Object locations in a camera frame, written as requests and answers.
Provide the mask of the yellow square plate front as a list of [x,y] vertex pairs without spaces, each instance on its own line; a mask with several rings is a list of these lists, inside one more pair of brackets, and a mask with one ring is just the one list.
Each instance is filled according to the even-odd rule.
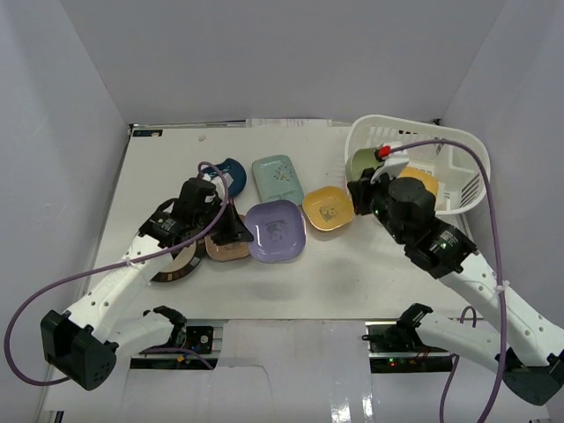
[[399,175],[400,178],[413,178],[423,183],[427,191],[437,197],[439,183],[431,174],[417,169],[416,167],[406,167]]

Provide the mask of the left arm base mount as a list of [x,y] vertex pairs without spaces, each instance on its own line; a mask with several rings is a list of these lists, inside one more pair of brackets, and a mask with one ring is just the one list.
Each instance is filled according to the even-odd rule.
[[135,370],[213,370],[218,362],[222,347],[221,326],[189,326],[183,348],[201,355],[206,361],[202,362],[197,356],[188,352],[152,352],[138,355],[130,360],[130,369]]

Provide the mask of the purple square plate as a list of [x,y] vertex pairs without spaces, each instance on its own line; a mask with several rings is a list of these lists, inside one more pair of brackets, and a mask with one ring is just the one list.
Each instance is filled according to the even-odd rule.
[[248,210],[244,225],[254,236],[249,253],[261,263],[292,261],[306,246],[305,222],[300,208],[291,201],[254,205]]

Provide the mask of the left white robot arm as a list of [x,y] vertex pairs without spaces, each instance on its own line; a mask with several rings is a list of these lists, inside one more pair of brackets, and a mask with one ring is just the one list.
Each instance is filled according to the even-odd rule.
[[47,362],[83,389],[94,390],[121,355],[153,348],[180,351],[187,333],[181,312],[158,306],[133,322],[122,324],[120,319],[158,273],[207,235],[219,245],[254,239],[234,209],[223,175],[188,179],[180,195],[159,206],[137,230],[120,262],[109,266],[94,288],[64,312],[43,317]]

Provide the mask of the green square plate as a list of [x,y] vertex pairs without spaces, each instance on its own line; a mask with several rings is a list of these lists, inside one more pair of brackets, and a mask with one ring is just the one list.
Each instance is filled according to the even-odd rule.
[[364,148],[357,150],[345,163],[345,178],[347,182],[356,182],[364,177],[370,179],[384,162],[377,158],[378,148]]

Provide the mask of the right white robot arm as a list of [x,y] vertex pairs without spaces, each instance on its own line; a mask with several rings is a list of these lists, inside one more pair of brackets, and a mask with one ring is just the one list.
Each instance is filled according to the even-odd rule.
[[366,340],[399,351],[423,346],[448,350],[494,373],[522,400],[546,404],[563,387],[563,330],[546,320],[495,272],[476,245],[435,215],[435,196],[422,181],[367,169],[348,182],[356,214],[373,214],[410,261],[463,297],[498,332],[461,327],[431,307],[414,303],[394,326]]

